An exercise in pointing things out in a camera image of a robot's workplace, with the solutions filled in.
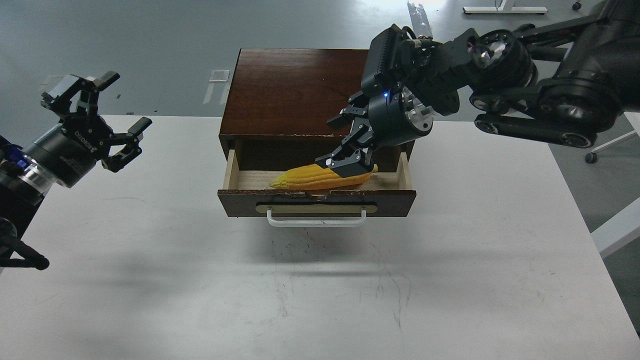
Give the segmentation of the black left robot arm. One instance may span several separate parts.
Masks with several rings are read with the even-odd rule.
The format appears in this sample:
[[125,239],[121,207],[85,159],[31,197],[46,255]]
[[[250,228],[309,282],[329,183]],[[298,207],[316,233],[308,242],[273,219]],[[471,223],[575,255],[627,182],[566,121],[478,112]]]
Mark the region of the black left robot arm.
[[55,184],[71,188],[96,163],[118,173],[141,155],[143,132],[152,123],[141,117],[126,132],[116,133],[98,113],[99,95],[121,76],[64,76],[41,94],[41,106],[58,116],[58,123],[27,146],[1,139],[0,244],[2,268],[43,271],[50,261],[23,242],[46,194]]

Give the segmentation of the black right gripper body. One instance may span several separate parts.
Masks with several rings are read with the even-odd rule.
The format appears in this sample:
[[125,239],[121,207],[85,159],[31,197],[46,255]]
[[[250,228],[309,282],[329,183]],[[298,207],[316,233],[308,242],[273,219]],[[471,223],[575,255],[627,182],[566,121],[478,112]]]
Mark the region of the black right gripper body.
[[368,121],[372,128],[374,149],[393,147],[430,134],[435,110],[423,105],[409,89],[398,93],[386,91],[368,103]]

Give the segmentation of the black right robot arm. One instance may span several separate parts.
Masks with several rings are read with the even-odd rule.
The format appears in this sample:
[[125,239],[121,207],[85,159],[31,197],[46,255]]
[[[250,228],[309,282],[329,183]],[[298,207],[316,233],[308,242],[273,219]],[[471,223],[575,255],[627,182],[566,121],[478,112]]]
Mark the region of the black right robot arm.
[[606,0],[581,18],[439,42],[407,26],[370,43],[361,91],[327,124],[350,127],[315,163],[346,178],[370,173],[373,153],[427,136],[471,89],[486,133],[590,148],[623,112],[639,111],[639,2]]

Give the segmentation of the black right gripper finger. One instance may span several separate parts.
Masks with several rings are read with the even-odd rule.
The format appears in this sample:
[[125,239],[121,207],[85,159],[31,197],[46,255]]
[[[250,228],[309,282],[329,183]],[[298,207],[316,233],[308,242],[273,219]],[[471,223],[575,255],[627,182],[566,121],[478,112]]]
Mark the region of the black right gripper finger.
[[368,132],[371,126],[368,120],[370,100],[370,96],[367,96],[363,91],[352,94],[347,100],[348,105],[341,109],[337,116],[327,120],[327,125],[338,130],[346,127],[349,123],[360,121],[359,125],[362,125],[365,132]]
[[341,178],[372,173],[374,131],[370,123],[353,123],[349,134],[333,152],[315,159],[315,164]]

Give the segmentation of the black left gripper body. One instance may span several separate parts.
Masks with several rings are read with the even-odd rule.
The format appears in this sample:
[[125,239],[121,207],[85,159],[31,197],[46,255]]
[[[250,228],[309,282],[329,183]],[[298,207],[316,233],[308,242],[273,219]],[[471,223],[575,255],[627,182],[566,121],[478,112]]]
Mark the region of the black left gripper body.
[[66,129],[61,123],[23,148],[66,188],[75,186],[106,155],[104,148],[94,145],[80,130]]

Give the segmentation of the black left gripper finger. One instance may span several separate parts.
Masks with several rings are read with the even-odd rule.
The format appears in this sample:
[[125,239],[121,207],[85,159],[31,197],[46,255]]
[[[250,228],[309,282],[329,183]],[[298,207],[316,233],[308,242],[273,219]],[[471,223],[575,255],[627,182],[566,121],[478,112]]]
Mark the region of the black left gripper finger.
[[[100,159],[102,167],[112,173],[118,173],[141,155],[140,142],[144,138],[143,132],[152,123],[153,121],[150,118],[141,117],[126,133],[114,133],[110,134],[109,137],[105,137],[105,139],[101,139],[100,148],[106,150],[105,157]],[[124,147],[114,155],[109,155],[109,150],[112,146],[119,145],[124,145]]]
[[62,125],[96,125],[99,94],[120,77],[116,71],[107,71],[103,76],[91,79],[69,74],[50,91],[41,94],[40,105],[56,114]]

